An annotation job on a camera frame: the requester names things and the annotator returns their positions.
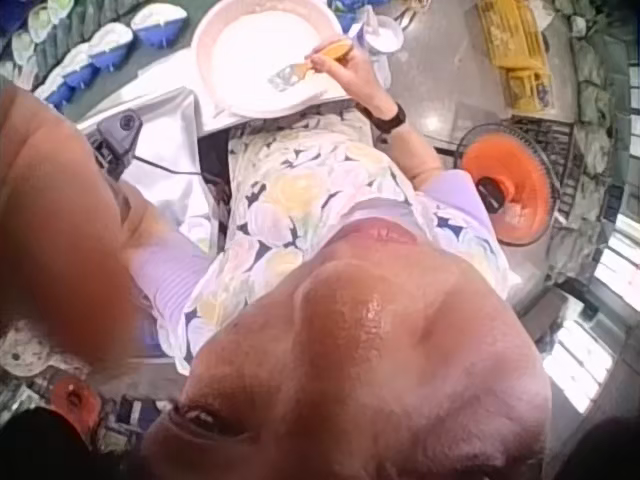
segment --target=orange electric fan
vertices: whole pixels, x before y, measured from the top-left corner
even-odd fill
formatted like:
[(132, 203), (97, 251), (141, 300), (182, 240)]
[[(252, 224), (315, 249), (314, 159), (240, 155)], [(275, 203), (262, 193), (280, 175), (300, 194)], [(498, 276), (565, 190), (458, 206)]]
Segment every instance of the orange electric fan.
[(465, 135), (458, 154), (502, 244), (531, 245), (546, 233), (558, 185), (533, 140), (504, 125), (482, 125)]

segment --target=paintbrush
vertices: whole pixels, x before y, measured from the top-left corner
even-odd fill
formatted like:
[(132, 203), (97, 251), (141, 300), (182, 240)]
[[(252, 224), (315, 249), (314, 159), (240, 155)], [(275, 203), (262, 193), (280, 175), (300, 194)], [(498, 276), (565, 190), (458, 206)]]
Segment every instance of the paintbrush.
[[(353, 43), (351, 40), (348, 38), (341, 38), (330, 43), (317, 52), (317, 54), (324, 55), (325, 57), (338, 61), (346, 57), (352, 49)], [(308, 60), (304, 63), (287, 65), (282, 70), (279, 70), (275, 75), (269, 77), (269, 84), (278, 92), (284, 92), (302, 81), (312, 68), (311, 62)]]

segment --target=eye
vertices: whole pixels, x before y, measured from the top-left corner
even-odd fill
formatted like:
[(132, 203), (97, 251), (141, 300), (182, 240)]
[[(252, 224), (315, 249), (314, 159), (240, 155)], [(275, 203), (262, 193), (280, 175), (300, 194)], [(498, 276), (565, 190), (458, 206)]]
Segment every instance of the eye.
[(172, 415), (178, 417), (179, 422), (186, 423), (207, 435), (238, 437), (245, 433), (218, 413), (205, 407), (177, 405)]

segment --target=black wristwatch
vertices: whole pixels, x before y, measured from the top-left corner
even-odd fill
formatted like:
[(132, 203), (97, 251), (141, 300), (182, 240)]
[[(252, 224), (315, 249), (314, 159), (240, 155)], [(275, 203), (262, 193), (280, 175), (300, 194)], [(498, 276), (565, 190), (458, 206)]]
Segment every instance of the black wristwatch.
[(365, 116), (367, 120), (371, 122), (374, 127), (376, 127), (376, 129), (380, 133), (388, 135), (399, 126), (404, 125), (407, 121), (407, 114), (404, 113), (402, 105), (397, 102), (396, 105), (398, 106), (398, 112), (389, 120), (382, 120), (381, 118), (376, 117), (373, 113), (371, 113), (371, 110), (363, 105), (360, 105), (359, 103), (356, 103), (356, 108), (362, 115)]

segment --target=lavender sleeve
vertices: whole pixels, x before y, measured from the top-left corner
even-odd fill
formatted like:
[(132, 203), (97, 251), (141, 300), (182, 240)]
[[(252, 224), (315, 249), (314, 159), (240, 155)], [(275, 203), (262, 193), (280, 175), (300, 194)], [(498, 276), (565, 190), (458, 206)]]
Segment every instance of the lavender sleeve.
[(136, 252), (129, 268), (156, 313), (169, 325), (177, 325), (211, 262), (188, 238), (172, 232)]
[(454, 208), (493, 232), (491, 220), (478, 195), (471, 175), (464, 170), (447, 170), (420, 190), (432, 200)]

